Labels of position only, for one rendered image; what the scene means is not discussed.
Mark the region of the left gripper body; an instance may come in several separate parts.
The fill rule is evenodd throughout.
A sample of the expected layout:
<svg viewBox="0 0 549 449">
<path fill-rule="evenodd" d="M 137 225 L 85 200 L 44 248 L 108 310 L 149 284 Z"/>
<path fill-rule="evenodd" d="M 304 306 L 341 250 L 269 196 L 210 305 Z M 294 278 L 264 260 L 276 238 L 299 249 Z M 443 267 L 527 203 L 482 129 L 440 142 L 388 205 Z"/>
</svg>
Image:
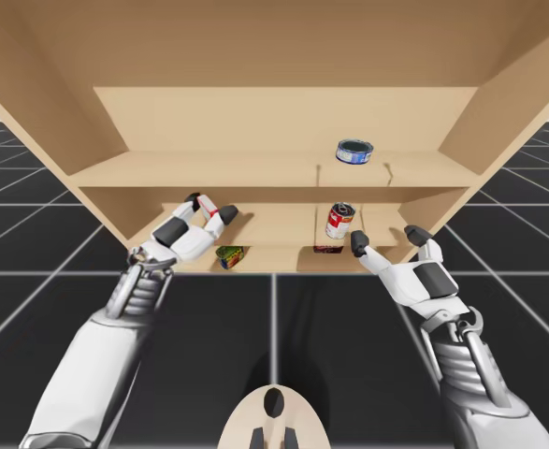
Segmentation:
<svg viewBox="0 0 549 449">
<path fill-rule="evenodd" d="M 175 254 L 178 262 L 191 262 L 212 247 L 217 236 L 205 227 L 169 219 L 152 231 L 152 239 Z"/>
</svg>

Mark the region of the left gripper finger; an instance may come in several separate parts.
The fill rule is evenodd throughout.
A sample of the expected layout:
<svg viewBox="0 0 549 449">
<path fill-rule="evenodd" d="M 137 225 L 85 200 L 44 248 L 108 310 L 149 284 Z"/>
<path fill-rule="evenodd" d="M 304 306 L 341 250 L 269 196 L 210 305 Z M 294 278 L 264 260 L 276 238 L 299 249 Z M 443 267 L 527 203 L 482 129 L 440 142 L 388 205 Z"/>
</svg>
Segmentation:
<svg viewBox="0 0 549 449">
<path fill-rule="evenodd" d="M 207 219 L 203 229 L 210 234 L 213 238 L 219 238 L 225 228 L 231 224 L 231 222 L 238 215 L 238 208 L 234 205 L 227 205 L 219 210 L 208 210 L 201 208 Z"/>
<path fill-rule="evenodd" d="M 185 198 L 185 201 L 172 212 L 174 217 L 177 217 L 183 220 L 186 223 L 189 223 L 195 213 L 200 209 L 198 197 L 200 193 L 192 193 Z"/>
</svg>

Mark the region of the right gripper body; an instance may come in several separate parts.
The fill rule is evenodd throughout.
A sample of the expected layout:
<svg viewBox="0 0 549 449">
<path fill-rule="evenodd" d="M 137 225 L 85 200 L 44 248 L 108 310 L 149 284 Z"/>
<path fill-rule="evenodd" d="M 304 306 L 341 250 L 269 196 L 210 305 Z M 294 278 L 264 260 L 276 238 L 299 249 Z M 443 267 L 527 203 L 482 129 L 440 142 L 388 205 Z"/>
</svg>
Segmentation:
<svg viewBox="0 0 549 449">
<path fill-rule="evenodd" d="M 379 277 L 397 304 L 425 319 L 439 311 L 448 311 L 452 315 L 470 311 L 458 297 L 457 283 L 438 262 L 391 265 L 382 270 Z"/>
</svg>

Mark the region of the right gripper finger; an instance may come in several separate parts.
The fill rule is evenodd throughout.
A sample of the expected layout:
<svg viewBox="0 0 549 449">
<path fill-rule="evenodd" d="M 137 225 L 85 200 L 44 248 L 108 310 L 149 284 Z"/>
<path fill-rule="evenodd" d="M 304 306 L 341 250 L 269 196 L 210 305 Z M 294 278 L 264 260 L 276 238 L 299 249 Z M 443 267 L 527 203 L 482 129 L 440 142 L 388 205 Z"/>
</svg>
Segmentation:
<svg viewBox="0 0 549 449">
<path fill-rule="evenodd" d="M 441 246 L 433 239 L 433 235 L 424 228 L 409 224 L 404 228 L 408 241 L 418 248 L 419 261 L 443 262 Z"/>
<path fill-rule="evenodd" d="M 372 274 L 381 278 L 391 278 L 394 275 L 391 262 L 369 245 L 369 238 L 363 231 L 351 233 L 351 249 L 354 257 Z"/>
</svg>

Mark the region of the red and white carton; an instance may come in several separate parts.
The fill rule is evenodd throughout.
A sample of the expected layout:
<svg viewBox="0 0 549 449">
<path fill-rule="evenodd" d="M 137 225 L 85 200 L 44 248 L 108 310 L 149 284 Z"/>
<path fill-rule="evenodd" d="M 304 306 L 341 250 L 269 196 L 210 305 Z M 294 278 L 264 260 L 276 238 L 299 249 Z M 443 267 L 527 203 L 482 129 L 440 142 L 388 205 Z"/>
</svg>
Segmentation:
<svg viewBox="0 0 549 449">
<path fill-rule="evenodd" d="M 207 195 L 199 195 L 197 197 L 197 203 L 207 222 L 210 221 L 213 217 L 216 217 L 216 220 L 220 220 L 218 207 Z"/>
</svg>

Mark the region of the pale wooden shelf unit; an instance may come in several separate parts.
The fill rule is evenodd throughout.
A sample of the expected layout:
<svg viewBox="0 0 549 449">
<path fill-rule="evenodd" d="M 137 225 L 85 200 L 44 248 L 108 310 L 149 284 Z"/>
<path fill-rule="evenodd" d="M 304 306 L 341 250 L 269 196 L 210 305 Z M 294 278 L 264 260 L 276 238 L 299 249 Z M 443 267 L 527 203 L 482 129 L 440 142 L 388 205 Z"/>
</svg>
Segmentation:
<svg viewBox="0 0 549 449">
<path fill-rule="evenodd" d="M 404 262 L 548 118 L 549 0 L 0 0 L 0 119 L 127 247 L 199 192 L 244 271 L 358 270 L 338 201 Z"/>
</svg>

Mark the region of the green and blue rectangular can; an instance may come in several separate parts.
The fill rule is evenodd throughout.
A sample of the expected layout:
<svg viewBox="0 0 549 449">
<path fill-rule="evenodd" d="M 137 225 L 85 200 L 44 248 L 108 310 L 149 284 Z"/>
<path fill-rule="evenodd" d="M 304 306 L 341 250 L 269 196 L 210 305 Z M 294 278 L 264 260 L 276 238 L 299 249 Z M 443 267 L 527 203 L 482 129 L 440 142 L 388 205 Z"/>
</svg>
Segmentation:
<svg viewBox="0 0 549 449">
<path fill-rule="evenodd" d="M 221 246 L 216 250 L 216 256 L 223 269 L 231 269 L 245 256 L 242 246 Z"/>
</svg>

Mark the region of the red and white can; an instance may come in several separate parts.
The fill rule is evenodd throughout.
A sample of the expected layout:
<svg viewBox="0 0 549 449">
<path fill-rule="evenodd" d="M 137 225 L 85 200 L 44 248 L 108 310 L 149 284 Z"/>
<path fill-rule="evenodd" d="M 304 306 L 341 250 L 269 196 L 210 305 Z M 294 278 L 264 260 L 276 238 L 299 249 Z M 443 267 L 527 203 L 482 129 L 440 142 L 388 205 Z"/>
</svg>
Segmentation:
<svg viewBox="0 0 549 449">
<path fill-rule="evenodd" d="M 325 232 L 331 239 L 343 239 L 355 215 L 355 208 L 345 202 L 335 203 L 328 213 Z"/>
</svg>

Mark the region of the blue flat can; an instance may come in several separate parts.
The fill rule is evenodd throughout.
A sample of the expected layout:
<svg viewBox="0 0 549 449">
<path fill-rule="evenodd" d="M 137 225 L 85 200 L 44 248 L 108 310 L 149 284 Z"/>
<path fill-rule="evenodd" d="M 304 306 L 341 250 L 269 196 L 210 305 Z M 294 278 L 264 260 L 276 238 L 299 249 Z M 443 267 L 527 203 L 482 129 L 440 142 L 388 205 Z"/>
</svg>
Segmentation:
<svg viewBox="0 0 549 449">
<path fill-rule="evenodd" d="M 344 139 L 338 144 L 336 158 L 350 165 L 364 165 L 373 153 L 373 146 L 360 139 Z"/>
</svg>

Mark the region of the tan robot part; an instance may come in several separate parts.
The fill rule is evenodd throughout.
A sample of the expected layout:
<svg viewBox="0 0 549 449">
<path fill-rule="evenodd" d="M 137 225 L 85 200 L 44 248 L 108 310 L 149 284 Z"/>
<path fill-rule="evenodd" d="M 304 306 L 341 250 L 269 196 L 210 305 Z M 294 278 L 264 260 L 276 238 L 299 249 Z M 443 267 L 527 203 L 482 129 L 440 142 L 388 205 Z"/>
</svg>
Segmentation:
<svg viewBox="0 0 549 449">
<path fill-rule="evenodd" d="M 269 384 L 237 405 L 217 449 L 331 449 L 331 445 L 316 411 L 300 394 Z"/>
</svg>

